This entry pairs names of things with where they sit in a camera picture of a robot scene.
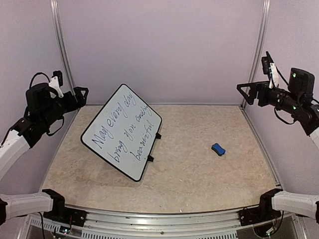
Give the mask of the white whiteboard black frame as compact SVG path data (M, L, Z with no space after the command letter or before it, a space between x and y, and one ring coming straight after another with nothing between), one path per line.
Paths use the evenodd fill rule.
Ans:
M160 138L161 116L121 84L82 133L81 142L135 182L143 176Z

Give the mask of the blue whiteboard eraser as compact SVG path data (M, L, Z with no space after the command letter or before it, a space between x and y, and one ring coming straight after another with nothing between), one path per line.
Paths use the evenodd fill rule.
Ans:
M218 155L223 156L226 152L224 148L222 148L218 143L212 145L211 149Z

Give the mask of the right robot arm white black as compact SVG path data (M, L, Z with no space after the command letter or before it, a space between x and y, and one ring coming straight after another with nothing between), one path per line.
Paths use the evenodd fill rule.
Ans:
M319 144L319 104L312 102L315 77L298 68L292 68L287 90L269 86L274 80L239 84L237 90L244 100L252 105L271 105L274 111L284 111L299 122L315 146ZM317 195L296 194L282 189L272 189L260 196L259 205L251 210L242 209L239 213L241 223L246 225L263 222L290 212L304 217L319 219L319 197Z

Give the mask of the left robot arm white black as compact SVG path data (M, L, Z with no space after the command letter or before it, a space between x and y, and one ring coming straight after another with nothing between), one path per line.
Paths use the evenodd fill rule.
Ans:
M50 127L64 121L64 115L81 109L87 103L88 88L75 87L63 93L61 71L54 71L46 83L30 83L25 92L27 106L22 118L11 126L0 144L0 175L4 177L13 164L32 149L43 135L53 136ZM24 195L0 196L0 222L33 213L56 217L63 222L70 216L65 198L59 193L44 189Z

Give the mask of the right aluminium frame post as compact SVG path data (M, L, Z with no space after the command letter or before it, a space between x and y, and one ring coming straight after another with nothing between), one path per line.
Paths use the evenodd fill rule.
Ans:
M260 22L259 32L257 37L257 45L254 52L254 57L253 57L253 62L252 62L249 78L248 78L248 83L253 83L256 78L258 64L259 64L259 60L261 59L261 54L262 54L263 45L264 45L266 32L267 32L270 7L271 7L271 0L264 0L261 22Z

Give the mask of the aluminium frame post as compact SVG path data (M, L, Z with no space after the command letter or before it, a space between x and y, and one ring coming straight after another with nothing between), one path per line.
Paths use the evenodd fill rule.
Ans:
M271 0L264 0L261 22L260 22L259 32L257 37L257 45L254 52L254 57L253 57L253 62L252 62L249 78L248 78L248 83L253 83L256 78L258 64L259 64L259 60L261 59L261 54L262 54L263 45L264 45L266 32L267 32L270 7L271 7Z
M50 0L50 8L51 8L51 14L52 14L52 19L53 19L53 26L54 26L54 31L56 35L56 40L57 40L57 45L62 61L62 65L64 67L64 71L66 74L66 80L67 83L70 87L70 90L72 92L73 88L76 87L72 72L71 72L71 67L67 55L67 50L64 42L64 37L63 37L63 30L62 30L62 22L60 19L60 14L59 14L59 6L58 6L58 1L57 0Z

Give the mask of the left aluminium frame post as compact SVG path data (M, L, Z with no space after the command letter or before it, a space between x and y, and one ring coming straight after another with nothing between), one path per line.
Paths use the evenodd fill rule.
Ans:
M72 92L73 88L76 87L72 72L71 72L71 67L67 55L67 50L64 42L64 37L63 37L63 30L62 30L62 22L60 19L60 14L59 14L59 6L58 6L58 1L57 0L50 0L50 8L51 8L51 14L52 14L52 19L53 19L53 26L54 26L54 31L56 35L56 40L57 40L57 45L62 61L62 65L64 67L64 71L66 74L66 80L67 83L70 87L70 90Z

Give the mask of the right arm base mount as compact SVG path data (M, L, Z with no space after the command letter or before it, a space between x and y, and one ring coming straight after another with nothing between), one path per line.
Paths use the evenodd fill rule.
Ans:
M241 209L238 212L241 226L253 225L281 217L282 213L276 211L272 206L272 198L282 191L282 189L272 189L260 196L258 206Z

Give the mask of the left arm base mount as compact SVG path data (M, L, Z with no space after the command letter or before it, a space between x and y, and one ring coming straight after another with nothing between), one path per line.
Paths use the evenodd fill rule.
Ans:
M69 208L65 206L65 198L59 193L51 189L43 189L53 200L52 209L49 212L44 212L43 216L53 221L68 224L69 226L84 227L87 217L87 212L84 210Z

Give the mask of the aluminium front rail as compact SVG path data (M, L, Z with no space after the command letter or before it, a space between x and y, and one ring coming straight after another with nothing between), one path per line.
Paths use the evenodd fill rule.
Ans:
M259 232L275 229L268 239L307 239L303 220L291 213L284 217L254 225L242 226L238 209L179 214L128 213L82 208L83 226L71 226L41 218L26 217L20 239L257 239Z

